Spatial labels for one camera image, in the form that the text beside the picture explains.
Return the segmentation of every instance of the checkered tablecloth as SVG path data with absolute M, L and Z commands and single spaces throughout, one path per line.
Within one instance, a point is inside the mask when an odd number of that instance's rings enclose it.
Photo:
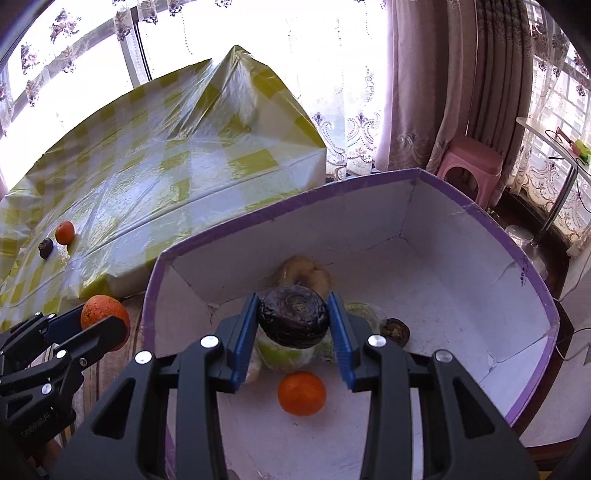
M 129 92 L 66 134 L 0 202 L 0 330 L 98 293 L 145 290 L 164 249 L 322 185 L 325 159 L 283 82 L 240 47 Z M 55 241 L 63 220 L 74 242 L 42 260 L 37 245 Z

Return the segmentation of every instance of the metal screw head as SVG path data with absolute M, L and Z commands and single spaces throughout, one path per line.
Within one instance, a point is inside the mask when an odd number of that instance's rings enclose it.
M 215 335 L 206 335 L 201 339 L 201 346 L 204 348 L 213 348 L 220 342 Z
M 381 335 L 372 335 L 368 338 L 368 343 L 371 346 L 384 346 L 386 345 L 386 339 Z
M 453 360 L 453 355 L 451 352 L 448 352 L 447 350 L 438 350 L 437 352 L 435 352 L 435 359 L 438 362 L 448 364 Z
M 143 350 L 135 355 L 135 361 L 140 365 L 147 364 L 150 360 L 152 360 L 152 354 L 147 350 Z

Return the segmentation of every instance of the dark round object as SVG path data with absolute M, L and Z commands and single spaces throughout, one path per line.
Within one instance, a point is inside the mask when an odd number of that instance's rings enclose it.
M 410 329 L 398 319 L 386 320 L 386 323 L 379 328 L 379 332 L 400 348 L 403 348 L 410 339 Z
M 258 321 L 271 340 L 298 349 L 319 343 L 330 323 L 326 303 L 301 285 L 276 287 L 261 298 Z
M 39 244 L 39 255 L 43 260 L 49 257 L 51 251 L 53 250 L 53 240 L 51 238 L 46 238 L 45 240 L 41 241 Z

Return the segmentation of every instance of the mandarin orange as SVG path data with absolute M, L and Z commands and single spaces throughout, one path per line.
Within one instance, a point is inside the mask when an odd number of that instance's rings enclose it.
M 125 342 L 127 342 L 130 329 L 129 313 L 127 313 L 127 310 L 119 300 L 115 300 L 108 295 L 95 295 L 94 297 L 89 298 L 84 307 L 82 307 L 80 326 L 83 330 L 85 330 L 91 325 L 94 325 L 95 323 L 100 322 L 111 315 L 123 320 L 125 326 L 127 327 L 127 335 L 123 343 L 117 345 L 111 350 L 112 352 L 115 352 L 116 350 L 119 350 L 121 347 L 123 347 Z
M 322 380 L 310 372 L 287 375 L 279 384 L 277 397 L 281 408 L 297 417 L 318 413 L 326 403 L 326 389 Z
M 60 245 L 70 245 L 75 235 L 74 225 L 72 222 L 65 220 L 56 229 L 56 242 Z

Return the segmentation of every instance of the plastic stool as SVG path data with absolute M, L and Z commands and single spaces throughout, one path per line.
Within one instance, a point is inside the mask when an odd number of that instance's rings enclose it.
M 453 167 L 465 168 L 474 176 L 478 185 L 476 203 L 486 210 L 492 192 L 501 177 L 503 158 L 493 149 L 473 138 L 456 137 L 449 143 L 437 176 L 445 180 L 447 172 Z

